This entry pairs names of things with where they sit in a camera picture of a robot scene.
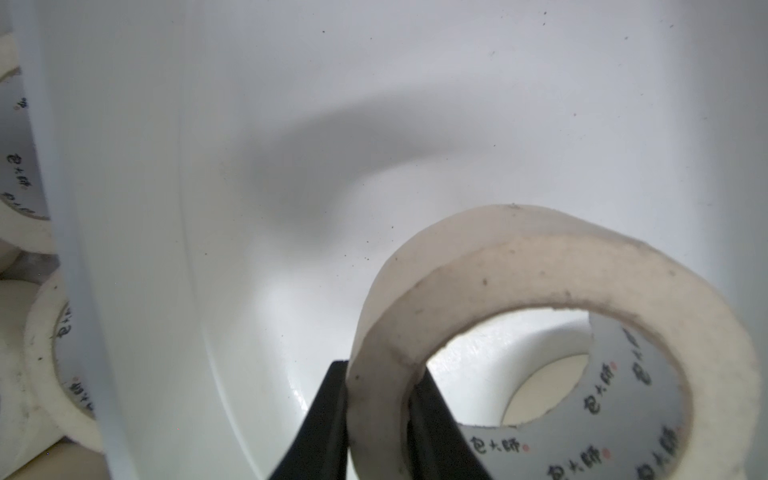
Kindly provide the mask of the cream masking tape roll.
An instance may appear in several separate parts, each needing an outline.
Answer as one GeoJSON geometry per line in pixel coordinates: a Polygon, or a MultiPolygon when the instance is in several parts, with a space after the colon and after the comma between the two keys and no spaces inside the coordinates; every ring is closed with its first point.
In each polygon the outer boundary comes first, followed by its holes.
{"type": "Polygon", "coordinates": [[[27,252],[55,252],[29,101],[10,33],[1,37],[1,239],[27,252]]]}
{"type": "Polygon", "coordinates": [[[63,275],[55,271],[37,291],[27,315],[24,355],[28,378],[40,406],[62,434],[88,450],[103,453],[76,332],[63,275]]]}
{"type": "Polygon", "coordinates": [[[38,287],[1,282],[1,477],[58,442],[63,433],[40,406],[26,375],[24,330],[38,287]]]}
{"type": "Polygon", "coordinates": [[[347,370],[362,479],[412,479],[409,398],[427,361],[493,317],[590,313],[594,350],[557,407],[519,426],[463,425],[495,479],[741,479],[760,410],[752,341],[703,278],[647,244],[536,206],[442,220],[398,249],[364,303],[347,370]]]}

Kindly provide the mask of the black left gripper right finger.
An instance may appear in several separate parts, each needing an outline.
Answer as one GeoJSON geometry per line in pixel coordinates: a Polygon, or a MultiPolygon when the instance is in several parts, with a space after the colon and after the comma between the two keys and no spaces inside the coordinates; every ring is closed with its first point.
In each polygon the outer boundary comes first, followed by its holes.
{"type": "Polygon", "coordinates": [[[490,479],[462,436],[428,370],[415,385],[408,408],[407,445],[414,479],[490,479]]]}

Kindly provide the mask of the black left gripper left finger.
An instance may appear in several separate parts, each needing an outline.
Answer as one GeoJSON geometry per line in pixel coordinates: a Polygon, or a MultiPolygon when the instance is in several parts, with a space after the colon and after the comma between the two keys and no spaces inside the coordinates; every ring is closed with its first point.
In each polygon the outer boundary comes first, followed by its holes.
{"type": "Polygon", "coordinates": [[[290,448],[271,480],[345,480],[347,361],[330,364],[319,390],[290,448]]]}

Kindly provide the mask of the white plastic storage tray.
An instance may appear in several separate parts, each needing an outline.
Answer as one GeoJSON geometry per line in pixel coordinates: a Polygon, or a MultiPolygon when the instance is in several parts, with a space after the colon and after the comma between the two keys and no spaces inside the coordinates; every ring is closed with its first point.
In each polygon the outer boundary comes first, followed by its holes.
{"type": "Polygon", "coordinates": [[[116,479],[264,479],[414,234],[541,205],[767,363],[763,1],[5,1],[116,479]]]}

